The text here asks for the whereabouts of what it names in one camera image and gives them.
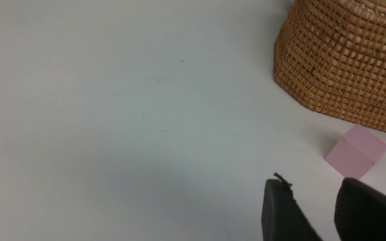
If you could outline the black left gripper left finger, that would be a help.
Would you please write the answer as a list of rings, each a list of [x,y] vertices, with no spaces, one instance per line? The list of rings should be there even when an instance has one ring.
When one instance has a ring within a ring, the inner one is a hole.
[[[294,198],[292,184],[277,172],[265,182],[262,203],[264,241],[321,241]]]

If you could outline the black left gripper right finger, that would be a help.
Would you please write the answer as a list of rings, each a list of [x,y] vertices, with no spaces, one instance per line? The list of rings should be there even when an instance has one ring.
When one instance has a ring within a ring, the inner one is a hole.
[[[342,241],[386,241],[386,195],[346,177],[337,194],[334,224]]]

